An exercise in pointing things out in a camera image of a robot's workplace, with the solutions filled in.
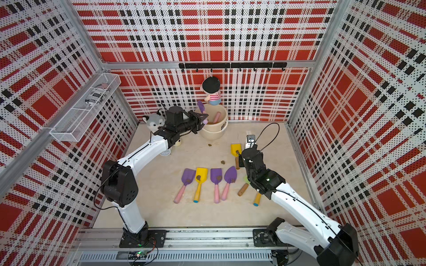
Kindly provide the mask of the purple pointed trowel pink handle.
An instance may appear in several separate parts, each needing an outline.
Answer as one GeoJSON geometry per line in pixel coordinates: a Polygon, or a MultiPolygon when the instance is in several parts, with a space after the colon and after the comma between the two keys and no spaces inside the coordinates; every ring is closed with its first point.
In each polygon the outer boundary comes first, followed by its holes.
{"type": "MultiPolygon", "coordinates": [[[[202,114],[205,114],[205,106],[204,106],[204,104],[202,103],[202,101],[200,101],[200,100],[198,100],[197,101],[197,106],[198,106],[198,108],[200,109],[200,112],[202,113],[202,114]]],[[[208,123],[208,119],[207,119],[207,117],[204,119],[204,121],[203,121],[203,124],[204,125],[207,125],[207,123],[208,123]]]]}

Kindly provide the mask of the purple square trowel pink handle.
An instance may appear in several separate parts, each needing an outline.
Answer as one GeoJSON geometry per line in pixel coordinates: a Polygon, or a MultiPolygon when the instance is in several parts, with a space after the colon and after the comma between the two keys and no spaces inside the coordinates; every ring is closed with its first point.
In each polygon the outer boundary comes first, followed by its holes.
{"type": "Polygon", "coordinates": [[[213,122],[214,124],[216,124],[220,120],[220,116],[221,116],[221,113],[217,112],[215,117],[214,117],[214,122],[213,122]]]}

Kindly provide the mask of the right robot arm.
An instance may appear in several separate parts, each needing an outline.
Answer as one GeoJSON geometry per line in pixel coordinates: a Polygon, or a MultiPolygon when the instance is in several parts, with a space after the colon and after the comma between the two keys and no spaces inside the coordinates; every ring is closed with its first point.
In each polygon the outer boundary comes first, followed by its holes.
{"type": "Polygon", "coordinates": [[[257,145],[239,155],[250,185],[296,218],[303,229],[282,218],[270,224],[269,231],[284,244],[311,255],[321,266],[351,266],[359,255],[357,231],[327,217],[301,197],[277,172],[266,167],[257,145]]]}

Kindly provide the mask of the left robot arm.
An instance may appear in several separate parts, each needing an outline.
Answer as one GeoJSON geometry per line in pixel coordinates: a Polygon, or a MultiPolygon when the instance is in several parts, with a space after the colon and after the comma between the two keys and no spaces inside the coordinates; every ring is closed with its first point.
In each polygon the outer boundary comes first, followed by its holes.
{"type": "Polygon", "coordinates": [[[117,208],[124,223],[124,233],[142,243],[148,239],[148,223],[139,212],[136,202],[136,177],[141,170],[164,151],[172,148],[185,133],[197,134],[206,124],[203,111],[185,111],[172,106],[165,112],[165,124],[151,133],[150,139],[134,152],[103,166],[101,193],[117,208]]]}

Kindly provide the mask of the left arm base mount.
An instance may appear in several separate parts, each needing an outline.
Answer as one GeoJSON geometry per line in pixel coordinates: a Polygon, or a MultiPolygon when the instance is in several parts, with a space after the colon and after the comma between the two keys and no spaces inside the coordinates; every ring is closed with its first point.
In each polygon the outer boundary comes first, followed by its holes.
{"type": "Polygon", "coordinates": [[[142,227],[139,233],[132,233],[125,225],[119,244],[120,248],[163,248],[166,240],[166,230],[149,229],[148,223],[142,227]]]}

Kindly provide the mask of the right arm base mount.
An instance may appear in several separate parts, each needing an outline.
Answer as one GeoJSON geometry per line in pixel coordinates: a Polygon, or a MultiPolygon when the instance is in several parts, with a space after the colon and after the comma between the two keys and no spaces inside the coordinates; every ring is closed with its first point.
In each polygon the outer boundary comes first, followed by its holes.
{"type": "Polygon", "coordinates": [[[253,241],[255,247],[286,247],[287,244],[282,242],[277,234],[276,230],[279,225],[284,223],[283,218],[277,217],[264,229],[254,229],[252,231],[253,241]]]}

